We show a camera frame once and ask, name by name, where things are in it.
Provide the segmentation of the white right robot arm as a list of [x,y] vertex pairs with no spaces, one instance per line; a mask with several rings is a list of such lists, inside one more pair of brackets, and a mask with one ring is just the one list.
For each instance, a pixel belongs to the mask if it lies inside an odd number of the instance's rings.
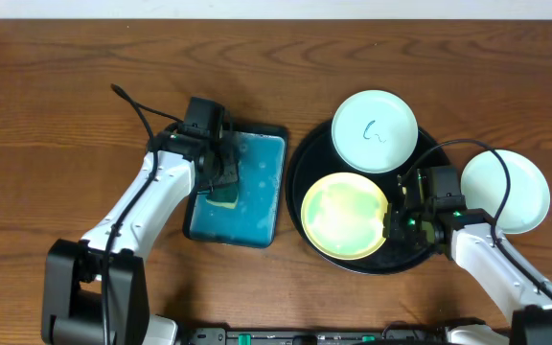
[[410,236],[445,253],[485,290],[510,324],[506,336],[481,325],[457,326],[447,331],[449,343],[552,344],[552,282],[516,251],[485,211],[388,206],[383,224],[389,240]]

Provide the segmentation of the mint green plate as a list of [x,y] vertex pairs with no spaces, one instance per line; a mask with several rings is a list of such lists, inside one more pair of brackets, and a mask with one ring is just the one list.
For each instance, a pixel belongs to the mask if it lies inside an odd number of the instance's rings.
[[388,173],[411,156],[419,128],[409,105],[381,90],[357,92],[333,115],[333,146],[340,158],[364,173]]

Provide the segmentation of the green yellow sponge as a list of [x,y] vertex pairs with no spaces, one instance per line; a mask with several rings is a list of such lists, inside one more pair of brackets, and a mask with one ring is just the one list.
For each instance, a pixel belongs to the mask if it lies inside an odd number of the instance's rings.
[[214,189],[206,196],[206,202],[216,207],[235,209],[239,200],[239,187],[237,184],[229,184]]

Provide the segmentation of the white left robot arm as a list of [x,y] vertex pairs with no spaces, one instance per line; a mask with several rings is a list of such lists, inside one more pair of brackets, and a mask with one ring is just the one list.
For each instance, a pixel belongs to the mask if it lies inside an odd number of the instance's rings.
[[177,205],[236,183],[234,134],[163,131],[116,205],[79,241],[57,240],[45,263],[46,344],[174,344],[175,321],[150,312],[145,261]]

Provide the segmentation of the yellow plate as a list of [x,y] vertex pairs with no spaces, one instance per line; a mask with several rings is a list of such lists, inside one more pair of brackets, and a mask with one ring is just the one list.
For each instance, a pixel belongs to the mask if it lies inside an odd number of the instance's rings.
[[304,195],[304,234],[319,252],[354,261],[374,254],[386,242],[383,235],[388,199],[369,178],[352,172],[328,174]]

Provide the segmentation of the white plate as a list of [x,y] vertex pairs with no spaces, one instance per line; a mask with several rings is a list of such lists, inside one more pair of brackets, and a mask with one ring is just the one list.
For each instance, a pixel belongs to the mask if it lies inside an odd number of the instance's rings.
[[550,190],[541,170],[510,150],[476,155],[464,168],[460,187],[467,207],[497,216],[497,226],[506,234],[535,229],[550,207]]

